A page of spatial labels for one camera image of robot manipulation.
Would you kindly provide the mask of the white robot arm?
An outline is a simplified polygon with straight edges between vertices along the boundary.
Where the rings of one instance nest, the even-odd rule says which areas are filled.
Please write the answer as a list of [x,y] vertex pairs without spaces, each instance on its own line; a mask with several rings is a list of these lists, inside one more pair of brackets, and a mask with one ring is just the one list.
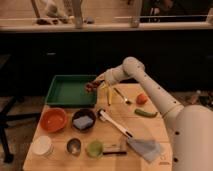
[[135,57],[96,77],[109,86],[135,79],[173,131],[172,171],[213,171],[213,111],[202,105],[182,105],[156,83]]

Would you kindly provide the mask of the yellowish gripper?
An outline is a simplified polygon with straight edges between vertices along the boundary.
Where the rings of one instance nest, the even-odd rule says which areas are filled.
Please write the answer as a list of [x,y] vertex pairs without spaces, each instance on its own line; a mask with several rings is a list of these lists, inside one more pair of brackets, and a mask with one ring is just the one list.
[[103,74],[100,74],[95,79],[95,88],[96,89],[105,89],[108,87],[107,82],[105,81],[105,76]]

